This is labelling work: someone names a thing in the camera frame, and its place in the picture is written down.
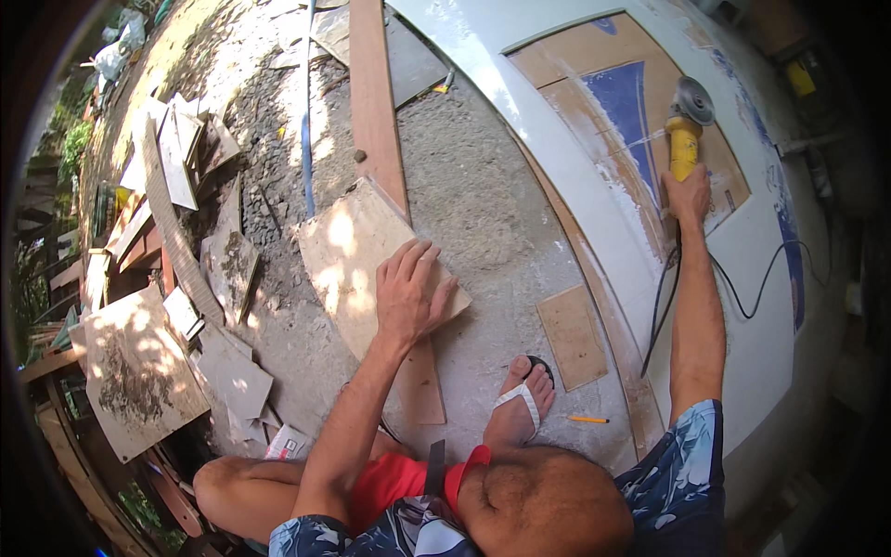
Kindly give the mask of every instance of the hand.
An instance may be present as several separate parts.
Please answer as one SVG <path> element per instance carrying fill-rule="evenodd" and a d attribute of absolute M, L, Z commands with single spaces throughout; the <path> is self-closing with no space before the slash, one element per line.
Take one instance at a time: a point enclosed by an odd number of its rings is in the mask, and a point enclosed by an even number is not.
<path fill-rule="evenodd" d="M 458 277 L 439 284 L 432 299 L 424 294 L 439 251 L 430 240 L 410 240 L 378 267 L 378 337 L 382 340 L 408 349 L 444 321 L 446 301 Z"/>
<path fill-rule="evenodd" d="M 668 191 L 668 210 L 677 217 L 681 228 L 701 227 L 712 199 L 706 165 L 700 162 L 683 182 L 678 182 L 671 172 L 663 172 L 662 183 Z"/>

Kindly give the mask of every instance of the black strap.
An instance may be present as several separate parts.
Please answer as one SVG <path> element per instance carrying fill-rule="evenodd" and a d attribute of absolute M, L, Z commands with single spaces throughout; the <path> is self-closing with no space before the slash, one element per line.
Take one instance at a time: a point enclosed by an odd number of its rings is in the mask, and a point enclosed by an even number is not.
<path fill-rule="evenodd" d="M 440 439 L 430 446 L 427 461 L 427 479 L 424 480 L 424 495 L 439 496 L 446 486 L 446 440 Z"/>

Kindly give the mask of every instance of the power cord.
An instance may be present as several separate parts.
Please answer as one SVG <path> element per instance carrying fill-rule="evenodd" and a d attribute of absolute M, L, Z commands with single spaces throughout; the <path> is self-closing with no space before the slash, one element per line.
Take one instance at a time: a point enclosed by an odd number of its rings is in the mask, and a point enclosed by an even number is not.
<path fill-rule="evenodd" d="M 830 238 L 830 270 L 829 270 L 830 276 L 832 273 L 832 252 L 831 252 L 832 245 L 831 245 L 831 242 L 832 242 L 832 240 Z M 802 246 L 803 248 L 805 248 L 805 253 L 807 254 L 807 261 L 811 267 L 811 276 L 818 284 L 820 284 L 821 287 L 826 288 L 826 283 L 829 281 L 829 277 L 827 277 L 826 281 L 824 282 L 824 281 L 820 280 L 820 277 L 818 277 L 817 274 L 814 272 L 813 258 L 811 257 L 811 249 L 807 247 L 807 244 L 800 240 L 789 240 L 787 242 L 783 242 L 782 244 L 780 244 L 780 247 L 778 247 L 777 250 L 773 253 L 773 257 L 771 258 L 771 264 L 769 266 L 767 266 L 767 271 L 764 273 L 764 279 L 761 281 L 761 288 L 758 289 L 758 297 L 755 299 L 755 306 L 752 307 L 751 315 L 748 312 L 746 312 L 746 309 L 742 306 L 742 302 L 740 302 L 740 295 L 737 294 L 736 287 L 733 286 L 733 281 L 730 280 L 730 276 L 728 276 L 727 273 L 723 270 L 723 267 L 721 266 L 720 263 L 718 263 L 718 260 L 715 259 L 715 256 L 713 256 L 711 254 L 711 252 L 708 253 L 708 256 L 711 258 L 712 263 L 718 268 L 718 271 L 724 277 L 724 280 L 727 281 L 727 284 L 730 285 L 730 290 L 733 293 L 733 298 L 736 299 L 736 305 L 740 309 L 740 312 L 746 318 L 746 320 L 749 320 L 749 319 L 755 317 L 755 313 L 757 313 L 757 311 L 758 311 L 758 306 L 761 304 L 761 296 L 764 294 L 764 286 L 767 284 L 767 278 L 771 274 L 771 269 L 773 269 L 773 263 L 776 262 L 777 256 L 780 255 L 781 251 L 785 250 L 788 246 L 790 246 L 792 244 L 798 244 L 798 245 Z M 662 312 L 662 318 L 658 320 L 658 325 L 656 325 L 656 321 L 657 321 L 656 318 L 657 318 L 658 311 L 659 311 L 659 297 L 662 293 L 662 285 L 665 282 L 666 274 L 668 273 L 668 269 L 671 267 L 672 257 L 674 256 L 674 254 L 676 252 L 678 255 L 678 258 L 677 258 L 678 269 L 677 269 L 677 273 L 674 274 L 674 284 L 672 285 L 671 294 L 668 295 L 668 304 L 666 305 L 665 311 Z M 680 227 L 679 227 L 678 233 L 677 233 L 677 247 L 672 248 L 671 252 L 668 254 L 668 257 L 666 258 L 666 264 L 662 268 L 662 276 L 659 277 L 659 286 L 658 286 L 658 290 L 656 291 L 656 303 L 653 305 L 653 322 L 652 322 L 652 326 L 650 327 L 650 347 L 647 348 L 647 356 L 645 358 L 643 358 L 643 369 L 641 369 L 641 379 L 643 379 L 643 377 L 647 374 L 647 368 L 650 366 L 650 358 L 653 355 L 653 349 L 656 347 L 656 339 L 658 338 L 659 333 L 662 332 L 662 325 L 665 324 L 666 317 L 668 317 L 668 310 L 671 308 L 671 304 L 674 301 L 674 293 L 677 291 L 678 279 L 681 276 L 681 255 L 682 255 L 682 252 L 681 252 L 681 231 L 680 231 Z"/>

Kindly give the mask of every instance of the yellow pencil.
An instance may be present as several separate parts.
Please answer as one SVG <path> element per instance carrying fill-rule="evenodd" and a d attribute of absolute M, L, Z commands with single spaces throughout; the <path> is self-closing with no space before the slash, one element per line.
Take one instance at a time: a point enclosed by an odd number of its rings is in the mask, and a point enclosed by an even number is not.
<path fill-rule="evenodd" d="M 609 423 L 608 418 L 585 418 L 584 416 L 567 416 L 573 422 Z"/>

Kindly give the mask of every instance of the angle grinder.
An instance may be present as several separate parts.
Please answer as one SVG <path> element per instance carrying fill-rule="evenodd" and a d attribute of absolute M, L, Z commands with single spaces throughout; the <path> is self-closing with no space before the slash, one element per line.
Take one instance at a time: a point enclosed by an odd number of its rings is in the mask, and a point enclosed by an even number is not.
<path fill-rule="evenodd" d="M 671 135 L 671 173 L 682 181 L 699 161 L 699 137 L 702 127 L 715 123 L 712 99 L 696 79 L 677 80 L 674 98 L 668 109 L 666 131 Z"/>

